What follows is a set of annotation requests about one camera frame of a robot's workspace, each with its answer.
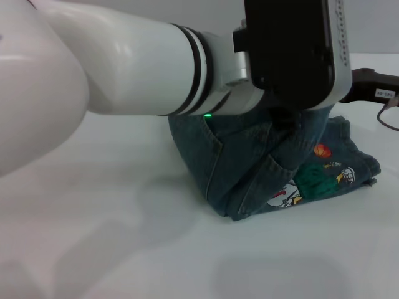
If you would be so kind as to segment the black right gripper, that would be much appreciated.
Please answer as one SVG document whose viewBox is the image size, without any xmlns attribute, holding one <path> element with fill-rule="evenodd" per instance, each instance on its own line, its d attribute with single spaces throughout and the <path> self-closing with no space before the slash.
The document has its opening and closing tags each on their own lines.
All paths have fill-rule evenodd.
<svg viewBox="0 0 399 299">
<path fill-rule="evenodd" d="M 398 76 L 380 74 L 374 69 L 352 70 L 352 88 L 340 103 L 366 101 L 387 103 L 398 95 Z"/>
</svg>

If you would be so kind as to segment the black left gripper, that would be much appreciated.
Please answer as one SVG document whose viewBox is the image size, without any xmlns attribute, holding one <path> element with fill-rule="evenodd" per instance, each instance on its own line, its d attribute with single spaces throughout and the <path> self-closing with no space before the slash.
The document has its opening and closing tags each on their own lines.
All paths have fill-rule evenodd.
<svg viewBox="0 0 399 299">
<path fill-rule="evenodd" d="M 294 131 L 301 128 L 301 112 L 283 107 L 269 110 L 272 128 L 277 131 Z"/>
</svg>

